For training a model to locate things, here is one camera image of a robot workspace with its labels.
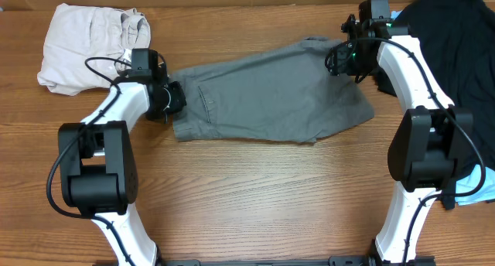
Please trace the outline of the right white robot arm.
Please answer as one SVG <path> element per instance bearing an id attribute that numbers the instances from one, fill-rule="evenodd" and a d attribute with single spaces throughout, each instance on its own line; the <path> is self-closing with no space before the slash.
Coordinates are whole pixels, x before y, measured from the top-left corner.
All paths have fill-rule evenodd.
<path id="1" fill-rule="evenodd" d="M 432 205 L 459 178 L 473 144 L 473 116 L 455 107 L 437 84 L 407 27 L 393 26 L 390 19 L 350 19 L 341 30 L 348 39 L 329 51 L 327 70 L 357 81 L 383 73 L 404 113 L 387 153 L 396 182 L 391 204 L 366 263 L 433 265 L 433 259 L 417 256 L 416 244 Z"/>

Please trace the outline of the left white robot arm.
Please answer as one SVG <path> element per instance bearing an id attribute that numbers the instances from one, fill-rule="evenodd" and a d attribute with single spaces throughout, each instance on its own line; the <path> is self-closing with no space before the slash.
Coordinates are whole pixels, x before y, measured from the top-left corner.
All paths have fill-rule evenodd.
<path id="1" fill-rule="evenodd" d="M 58 132 L 63 200 L 77 217 L 96 224 L 119 265 L 161 265 L 157 243 L 146 233 L 135 201 L 138 172 L 130 132 L 141 116 L 167 118 L 186 106 L 181 85 L 168 75 L 135 75 L 114 81 L 108 96 L 79 123 Z"/>

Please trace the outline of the grey shorts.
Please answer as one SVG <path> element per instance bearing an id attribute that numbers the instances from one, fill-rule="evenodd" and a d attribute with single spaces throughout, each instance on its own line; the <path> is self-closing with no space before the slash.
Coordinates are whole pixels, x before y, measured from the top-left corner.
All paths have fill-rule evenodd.
<path id="1" fill-rule="evenodd" d="M 173 117 L 176 139 L 252 138 L 315 142 L 369 121 L 374 109 L 347 75 L 324 66 L 338 39 L 298 43 L 230 62 L 176 71 L 186 106 Z"/>

